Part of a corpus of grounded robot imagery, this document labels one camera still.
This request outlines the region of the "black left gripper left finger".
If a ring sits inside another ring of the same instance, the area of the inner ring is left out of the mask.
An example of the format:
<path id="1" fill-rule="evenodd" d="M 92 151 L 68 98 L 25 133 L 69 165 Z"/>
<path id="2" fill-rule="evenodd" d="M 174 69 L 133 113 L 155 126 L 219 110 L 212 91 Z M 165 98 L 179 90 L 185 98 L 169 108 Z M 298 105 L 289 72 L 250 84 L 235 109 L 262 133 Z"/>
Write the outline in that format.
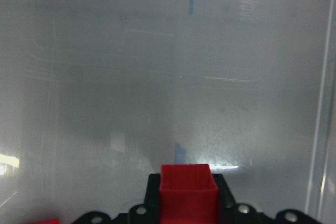
<path id="1" fill-rule="evenodd" d="M 105 212 L 90 211 L 72 223 L 160 223 L 160 174 L 150 174 L 144 202 L 112 218 Z"/>

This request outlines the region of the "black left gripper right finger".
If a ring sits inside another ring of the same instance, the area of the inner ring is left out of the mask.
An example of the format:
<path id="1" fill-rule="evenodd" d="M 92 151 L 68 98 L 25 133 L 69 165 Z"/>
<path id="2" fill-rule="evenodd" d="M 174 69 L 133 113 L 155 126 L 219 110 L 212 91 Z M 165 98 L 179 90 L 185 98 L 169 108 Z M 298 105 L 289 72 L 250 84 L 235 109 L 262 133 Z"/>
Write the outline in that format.
<path id="1" fill-rule="evenodd" d="M 311 216 L 295 209 L 282 210 L 271 218 L 248 203 L 237 202 L 222 174 L 213 174 L 213 178 L 218 187 L 218 223 L 319 223 Z"/>

